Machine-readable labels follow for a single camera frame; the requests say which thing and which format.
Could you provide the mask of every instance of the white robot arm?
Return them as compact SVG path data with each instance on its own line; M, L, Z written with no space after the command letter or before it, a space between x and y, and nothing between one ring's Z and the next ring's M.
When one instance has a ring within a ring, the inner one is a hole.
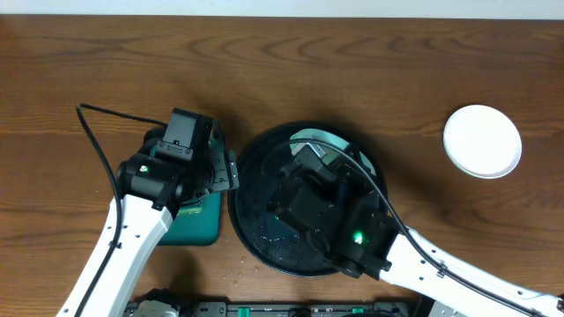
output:
M173 218L168 209L155 210L152 201L126 195L122 199L123 224L119 244L80 314L84 317L120 316L149 255L168 231ZM74 316L92 282L115 231L115 200L90 259L57 317Z
M534 309L538 316L562 317L563 302L553 295L542 294L513 285L492 276L456 257L421 237L410 229L409 233L418 244L436 261L443 263L449 270L481 288L495 293L520 306ZM399 285L443 303L458 311L459 317L464 314L473 316L507 316L524 317L526 314L499 304L475 291L472 291L448 276L440 274L437 269L427 263L413 248L404 235L398 234L387 260L393 265L390 270L382 270L380 278L390 284Z

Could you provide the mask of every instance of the black plate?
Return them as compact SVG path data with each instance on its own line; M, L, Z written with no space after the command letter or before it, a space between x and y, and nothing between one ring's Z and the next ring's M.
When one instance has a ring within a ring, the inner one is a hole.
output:
M321 129L357 144L375 168L378 186L387 195L382 171L361 144L344 132L317 122L296 122L276 127L257 137L239 156L240 186L229 192L229 217L237 236L258 260L267 266L294 276L326 276L337 273L323 258L294 232L266 211L266 204L278 185L276 177L264 177L261 166L264 158L277 144L287 141L303 129ZM292 157L290 147L277 150L264 164L266 175L276 175L279 168Z

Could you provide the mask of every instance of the white wall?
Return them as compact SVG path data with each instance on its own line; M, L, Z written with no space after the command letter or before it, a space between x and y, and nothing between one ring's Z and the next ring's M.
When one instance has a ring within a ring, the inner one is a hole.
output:
M0 13L564 19L564 0L0 0Z

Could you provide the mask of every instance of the wood grain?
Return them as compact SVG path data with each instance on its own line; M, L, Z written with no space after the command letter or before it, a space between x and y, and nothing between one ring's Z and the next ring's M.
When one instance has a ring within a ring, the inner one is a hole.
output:
M539 291L564 292L564 23L198 17L0 18L0 315L53 315L84 267L111 192L74 106L167 121L173 107L219 119L240 151L278 124L318 120L381 161L404 221L452 254ZM460 106L506 113L517 169L458 171L442 128ZM88 113L116 168L147 126ZM224 205L211 247L158 247L135 295L169 287L231 300L414 296L342 275L266 268Z

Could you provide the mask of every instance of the black cable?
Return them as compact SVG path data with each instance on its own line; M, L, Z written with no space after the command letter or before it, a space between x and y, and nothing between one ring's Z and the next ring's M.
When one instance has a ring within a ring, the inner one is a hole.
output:
M441 263L436 261L431 255L429 255L425 250L423 250L423 248L417 243L417 241L413 238L413 236L411 236L411 234L409 233L409 228L406 225L404 225L404 222L400 219L399 215L396 213L396 210L391 205L388 198L386 198L386 196L378 188L376 183L374 183L374 181L372 180L372 177L370 177L370 174L368 174L368 172L365 171L364 168L362 168L362 166L356 160L354 160L354 158L352 158L351 156L346 154L343 150L338 148L336 145L333 145L333 144L330 144L330 143L327 143L327 142L324 142L324 141L320 141L320 140L311 139L311 138L300 138L300 139L294 139L294 140L287 140L287 141L284 141L284 142L277 144L271 150L271 153L266 156L266 158L264 159L264 162L266 162L270 158L270 156L274 153L275 149L277 149L279 147L287 146L289 144L301 144L301 143L311 143L311 144L318 144L318 145L321 145L321 146L326 146L326 147L332 149L333 151L337 152L339 155L343 156L345 159L347 159L360 173L362 173L362 175L367 179L368 183L375 189L376 193L382 198L382 200L384 201L384 204L386 205L386 208L388 208L392 217L396 220L397 224L399 225L399 231L407 238L407 240L410 242L412 247L419 253L419 255L421 255L421 257L423 257L423 259L425 259L427 262L429 262L431 265L433 265L442 274L452 278L453 280L455 280L456 282L458 282L462 286L465 286L468 289L475 291L476 293L486 297L487 299L491 299L491 300L495 301L498 304L504 305L508 308L514 309L517 312L523 313L523 314L528 315L528 316L542 317L542 315L539 315L539 313L537 311L533 311L533 310L531 310L527 307L521 306L521 305L519 305L515 302L512 302L512 301L505 299L505 298L503 298L503 297L501 297L497 294L494 294L494 293L492 293L488 290L485 290L482 287L477 286L476 284L474 284L474 283L464 279L463 277L459 276L458 274L450 271L448 268L444 268Z
M154 123L154 124L158 124L161 125L163 127L167 127L168 125L164 122L160 122L158 120L153 120L153 119L147 119L147 118L143 118L143 117L138 117L135 115L131 115L131 114L123 114L123 113L118 113L116 111L112 111L112 110L107 110L104 108L100 108L100 107L96 107L96 106L91 106L91 105L87 105L87 104L78 104L78 107L82 107L82 108L86 108L86 109L90 109L90 110L94 110L94 111L98 111L104 114L111 114L111 115L115 115L121 118L125 118L125 119L131 119L131 120L135 120L135 121L139 121L139 122L147 122L147 123Z
M86 104L78 104L78 106L77 106L77 115L78 115L78 119L80 120L80 123L82 124L82 128L84 128L86 134L88 135L88 138L90 139L90 142L92 143L92 146L96 150L96 153L98 153L98 156L100 157L102 165L104 165L104 169L106 170L106 173L108 174L109 182L110 182L110 185L112 186L112 190L114 192L115 211L116 211L117 214L116 214L116 217L115 217L114 238L112 239L112 242L110 243L110 246L109 246L108 252L106 253L106 256L104 256L104 259L102 260L102 263L100 264L100 267L96 271L96 274L94 275L94 278L92 279L92 282L88 286L88 289L86 289L85 296L82 298L82 300L80 300L80 304L78 305L77 311L75 313L75 317L80 316L82 311L85 309L86 303L88 302L90 295L92 295L94 287L96 287L98 280L100 280L100 277L101 277L102 273L104 272L104 268L106 268L106 266L108 265L109 259L112 256L112 253L114 252L115 247L119 243L120 234L122 233L122 218L123 218L122 204L119 203L120 202L120 196L117 193L117 182L115 181L114 172L112 171L112 167L110 166L110 164L108 163L108 160L106 159L106 155L104 155L104 151L101 149L100 145L98 144L98 141L96 141L96 138L94 137L94 134L92 133L92 131L88 127L88 123L86 123L86 119L85 119L84 115L82 114L82 108L91 109L91 110L94 110L94 111L99 111L99 112L102 112L104 114L117 115L119 117L126 118L126 119L131 119L131 120L136 120L136 121L141 121L141 122L155 123L155 124L163 125L165 127L167 126L167 124L164 123L164 122L160 122L160 121L156 121L156 120L152 120L152 119L141 118L141 117L137 117L137 116L129 115L129 114L121 114L121 113L111 111L111 110L107 110L107 109L103 109L103 108L100 108L100 107L90 106L90 105L86 105Z

